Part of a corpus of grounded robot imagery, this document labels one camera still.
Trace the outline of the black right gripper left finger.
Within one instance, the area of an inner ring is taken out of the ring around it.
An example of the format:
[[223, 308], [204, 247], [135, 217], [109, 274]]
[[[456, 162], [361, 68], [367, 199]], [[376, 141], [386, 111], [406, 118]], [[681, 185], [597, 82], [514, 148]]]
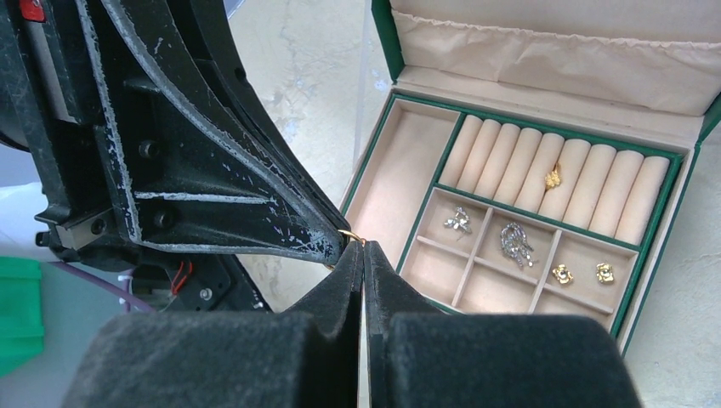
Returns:
[[279, 314], [125, 314], [90, 343], [64, 407], [354, 407], [364, 248]]

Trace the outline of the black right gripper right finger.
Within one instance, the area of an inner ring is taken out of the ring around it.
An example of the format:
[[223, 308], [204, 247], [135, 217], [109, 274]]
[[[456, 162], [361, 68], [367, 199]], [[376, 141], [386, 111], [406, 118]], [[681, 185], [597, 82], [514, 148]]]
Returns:
[[572, 314], [446, 314], [364, 245], [374, 407], [638, 407], [615, 342]]

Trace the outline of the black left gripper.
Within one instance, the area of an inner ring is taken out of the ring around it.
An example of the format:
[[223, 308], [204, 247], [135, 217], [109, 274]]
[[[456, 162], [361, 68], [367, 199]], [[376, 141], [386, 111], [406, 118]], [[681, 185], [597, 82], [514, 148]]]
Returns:
[[334, 264], [347, 244], [220, 1], [2, 2], [1, 144], [39, 177], [1, 190], [4, 257], [125, 270], [126, 240]]

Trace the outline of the silver drop earring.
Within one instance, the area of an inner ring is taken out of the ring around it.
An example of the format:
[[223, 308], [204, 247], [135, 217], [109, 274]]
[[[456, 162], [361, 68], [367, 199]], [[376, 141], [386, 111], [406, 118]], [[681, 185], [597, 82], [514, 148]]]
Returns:
[[445, 220], [443, 226], [447, 229], [460, 231], [465, 235], [473, 233], [470, 217], [463, 207], [456, 207], [454, 215]]

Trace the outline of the small gold stud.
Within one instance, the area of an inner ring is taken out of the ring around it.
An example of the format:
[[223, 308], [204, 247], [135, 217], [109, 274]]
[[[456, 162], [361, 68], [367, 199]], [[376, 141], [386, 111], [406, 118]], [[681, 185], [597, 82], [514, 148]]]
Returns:
[[569, 285], [569, 284], [572, 283], [573, 280], [574, 280], [573, 274], [571, 273], [571, 271], [569, 270], [569, 268], [567, 267], [567, 265], [564, 264], [564, 263], [563, 263], [563, 264], [560, 263], [560, 264], [556, 265], [556, 266], [551, 270], [551, 273], [552, 273], [554, 279], [555, 279], [561, 286]]

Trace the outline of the green jewelry box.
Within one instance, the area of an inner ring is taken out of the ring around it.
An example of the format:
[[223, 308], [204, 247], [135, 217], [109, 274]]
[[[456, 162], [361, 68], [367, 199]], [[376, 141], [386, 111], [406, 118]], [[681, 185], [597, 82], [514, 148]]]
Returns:
[[373, 1], [392, 86], [342, 210], [445, 312], [625, 349], [720, 120], [717, 1]]

